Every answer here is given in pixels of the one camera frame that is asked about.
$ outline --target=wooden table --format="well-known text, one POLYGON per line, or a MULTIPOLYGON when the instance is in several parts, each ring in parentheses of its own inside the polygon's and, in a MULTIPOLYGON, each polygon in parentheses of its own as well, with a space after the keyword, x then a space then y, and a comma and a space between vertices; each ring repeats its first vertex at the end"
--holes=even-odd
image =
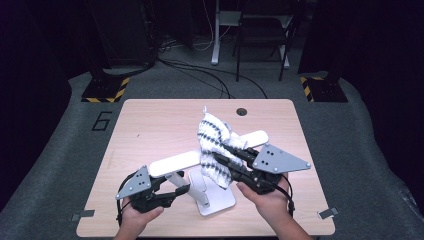
MULTIPOLYGON (((121 110, 102 164, 87 200, 85 210, 95 210, 93 217, 81 218, 80 237, 111 237, 118 231, 115 220, 119 185, 127 175, 142 165, 199 148, 198 124, 203 108, 229 123, 234 132, 244 135, 264 130, 269 143, 312 164, 310 170, 293 172, 296 211, 294 218, 314 236, 335 231, 332 218, 320 219, 317 212, 328 209, 299 119, 290 100, 127 100, 121 110), (239 108, 247 115, 239 116, 239 108)), ((173 192, 169 181, 160 192, 173 192)), ((275 236, 255 206, 231 184, 236 205, 210 216, 201 216, 195 201, 187 194, 178 197, 172 207, 147 228, 145 237, 245 237, 275 236)))

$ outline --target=white base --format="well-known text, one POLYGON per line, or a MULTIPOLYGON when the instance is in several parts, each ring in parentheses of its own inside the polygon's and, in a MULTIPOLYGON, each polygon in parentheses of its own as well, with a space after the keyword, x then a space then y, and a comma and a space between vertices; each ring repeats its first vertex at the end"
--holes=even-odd
POLYGON ((200 168, 195 168, 189 171, 189 178, 193 187, 204 192, 209 200, 209 205, 207 207, 196 202, 200 214, 202 216, 208 216, 233 207, 236 204, 236 199, 234 198, 231 188, 228 187, 227 189, 222 189, 209 177, 203 176, 200 171, 200 168))

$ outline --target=cable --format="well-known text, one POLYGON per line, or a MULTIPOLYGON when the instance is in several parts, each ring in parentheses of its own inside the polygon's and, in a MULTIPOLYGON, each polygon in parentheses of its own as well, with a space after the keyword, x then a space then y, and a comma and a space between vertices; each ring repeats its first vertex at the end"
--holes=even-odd
POLYGON ((215 89, 218 89, 218 90, 220 90, 221 91, 221 96, 220 96, 220 98, 222 97, 222 94, 223 93, 225 93, 225 94, 227 94, 228 95, 228 99, 231 99, 231 98, 234 98, 235 99, 235 97, 233 96, 233 95, 231 95, 230 94, 230 92, 229 92, 229 90, 228 90, 228 88, 227 88, 227 86, 225 85, 225 83, 220 79, 220 78, 218 78, 217 76, 215 76, 215 75, 213 75, 212 73, 209 73, 209 72, 207 72, 207 71, 204 71, 204 70, 200 70, 200 69, 196 69, 196 68, 193 68, 191 65, 189 65, 189 64, 181 64, 181 63, 176 63, 176 62, 171 62, 171 61, 175 61, 175 60, 171 60, 171 61, 169 61, 169 60, 162 60, 162 59, 160 59, 160 58, 158 58, 158 61, 160 61, 160 62, 162 62, 163 64, 165 64, 166 66, 168 66, 168 67, 171 67, 171 68, 174 68, 174 69, 176 69, 176 70, 178 70, 178 71, 180 71, 180 72, 182 72, 182 73, 184 73, 184 74, 187 74, 187 75, 189 75, 190 77, 192 77, 192 78, 194 78, 194 79, 196 79, 196 80, 198 80, 198 81, 200 81, 200 82, 202 82, 202 83, 204 83, 204 84, 206 84, 206 85, 208 85, 208 86, 210 86, 210 87, 213 87, 213 88, 215 88, 215 89), (189 74, 189 73, 186 73, 186 72, 184 72, 184 71, 182 71, 182 70, 190 70, 190 71, 197 71, 197 72, 201 72, 201 73, 204 73, 204 74, 206 74, 206 75, 209 75, 209 76, 211 76, 211 77, 213 77, 213 78, 215 78, 220 84, 221 84, 221 86, 223 87, 223 88, 225 88, 225 91, 223 90, 223 89, 219 89, 219 88, 217 88, 217 87, 215 87, 215 86, 213 86, 213 85, 211 85, 211 84, 209 84, 209 83, 207 83, 207 82, 205 82, 205 81, 203 81, 203 80, 201 80, 201 79, 199 79, 199 78, 197 78, 197 77, 195 77, 195 76, 193 76, 193 75, 191 75, 191 74, 189 74))
POLYGON ((287 181, 287 183, 289 184, 290 195, 287 193, 287 191, 286 191, 286 190, 284 190, 282 187, 278 186, 277 184, 275 184, 275 183, 271 183, 271 185, 272 185, 275 189, 277 189, 278 191, 280 191, 281 193, 283 193, 283 194, 284 194, 284 196, 287 198, 287 200, 289 201, 289 205, 288 205, 288 208, 289 208, 289 214, 290 214, 290 216, 292 216, 292 217, 293 217, 293 212, 294 212, 294 210, 295 210, 294 202, 293 202, 293 188, 292 188, 292 186, 291 186, 291 184, 290 184, 290 182, 289 182, 289 179, 288 179, 286 176, 284 176, 284 175, 282 175, 282 176, 284 177, 284 179, 285 179, 285 180, 287 181))
MULTIPOLYGON (((211 71, 216 71, 216 72, 220 72, 220 73, 226 73, 226 74, 231 74, 231 75, 236 75, 233 72, 228 72, 228 71, 224 71, 224 70, 220 70, 220 69, 215 69, 215 68, 209 68, 209 67, 203 67, 203 66, 198 66, 198 65, 192 65, 192 64, 188 64, 188 63, 184 63, 182 61, 178 61, 176 63, 174 63, 176 65, 183 65, 183 66, 191 66, 191 67, 196 67, 196 68, 201 68, 201 69, 207 69, 207 70, 211 70, 211 71)), ((259 84, 257 84, 254 80, 249 79, 245 76, 239 75, 241 78, 244 78, 248 81, 250 81, 251 83, 253 83, 254 85, 256 85, 256 87, 259 88, 259 90, 262 92, 262 94, 264 95, 265 99, 268 99, 268 96, 266 95, 265 91, 263 90, 263 88, 261 86, 259 86, 259 84)))
POLYGON ((213 41, 213 29, 212 29, 212 24, 211 24, 211 20, 209 19, 209 15, 208 15, 208 11, 206 9, 206 3, 205 0, 203 0, 203 9, 205 10, 205 15, 206 15, 206 19, 208 20, 208 24, 209 24, 209 29, 211 30, 211 40, 209 41, 208 46, 206 46, 205 48, 202 49, 198 49, 195 47, 195 45, 193 45, 193 48, 197 51, 204 51, 206 49, 208 49, 210 46, 212 46, 213 41))
MULTIPOLYGON (((125 179, 124 179, 124 181, 121 183, 121 185, 119 186, 119 190, 118 190, 118 192, 120 192, 121 191, 121 189, 125 186, 125 183, 128 181, 128 180, 130 180, 135 174, 136 174, 137 172, 133 172, 133 173, 131 173, 130 175, 128 175, 125 179)), ((125 204, 125 206, 124 207, 122 207, 121 208, 121 201, 118 199, 118 200, 116 200, 116 207, 117 207, 117 209, 118 209, 118 216, 116 217, 116 220, 118 220, 118 224, 119 224, 119 226, 121 226, 121 223, 122 223, 122 210, 124 210, 124 208, 128 205, 128 204, 130 204, 131 203, 131 201, 129 201, 127 204, 125 204)))
MULTIPOLYGON (((228 28, 227 28, 227 30, 225 30, 225 32, 221 35, 221 37, 219 37, 219 39, 220 39, 220 41, 221 42, 223 42, 223 40, 221 40, 223 37, 224 37, 224 35, 228 32, 228 30, 231 28, 231 26, 229 26, 228 28)), ((194 41, 196 41, 196 39, 199 39, 199 40, 201 40, 201 39, 203 39, 201 36, 199 37, 199 36, 195 36, 195 40, 194 41)), ((177 42, 177 40, 170 40, 170 42, 172 42, 172 43, 176 43, 177 42)), ((209 41, 207 41, 207 42, 200 42, 200 43, 193 43, 193 48, 195 49, 195 50, 197 50, 197 51, 204 51, 204 50, 206 50, 206 49, 208 49, 210 46, 211 46, 211 44, 213 43, 213 42, 215 42, 215 40, 209 40, 209 41), (195 46, 197 46, 197 45, 208 45, 206 48, 204 48, 204 49, 198 49, 198 48, 195 48, 195 46)), ((168 45, 168 43, 165 43, 165 46, 161 46, 161 47, 159 47, 159 52, 161 52, 161 53, 163 53, 163 52, 165 52, 165 51, 171 51, 171 49, 172 48, 176 48, 176 47, 187 47, 186 45, 184 45, 184 44, 178 44, 178 45, 173 45, 173 46, 167 46, 168 45)))

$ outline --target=white stand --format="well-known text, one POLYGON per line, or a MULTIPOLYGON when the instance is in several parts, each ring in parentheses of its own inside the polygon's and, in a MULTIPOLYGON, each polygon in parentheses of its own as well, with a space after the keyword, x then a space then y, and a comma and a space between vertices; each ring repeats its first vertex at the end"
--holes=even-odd
MULTIPOLYGON (((241 138, 247 141, 246 147, 257 147, 268 142, 268 135, 264 131, 249 133, 241 138)), ((149 174, 155 178, 165 176, 176 187, 187 185, 189 183, 176 172, 199 165, 200 156, 201 152, 198 149, 155 161, 150 164, 149 174)), ((189 178, 191 186, 187 194, 196 200, 202 216, 219 212, 236 204, 231 188, 219 187, 209 177, 204 177, 199 167, 189 171, 189 178)))

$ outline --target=chair leg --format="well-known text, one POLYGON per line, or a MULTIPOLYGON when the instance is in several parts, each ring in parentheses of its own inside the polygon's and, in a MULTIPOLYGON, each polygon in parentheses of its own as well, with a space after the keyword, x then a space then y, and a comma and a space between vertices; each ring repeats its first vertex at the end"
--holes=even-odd
POLYGON ((234 54, 236 53, 236 48, 237 48, 237 43, 238 43, 238 41, 236 40, 236 43, 234 44, 234 48, 233 48, 233 57, 234 57, 234 54))
POLYGON ((278 81, 281 81, 283 79, 284 63, 286 62, 286 57, 287 57, 287 46, 284 48, 283 62, 281 63, 280 77, 278 78, 278 81))
POLYGON ((239 81, 239 72, 240 72, 240 45, 237 46, 237 73, 236 73, 236 82, 239 81))

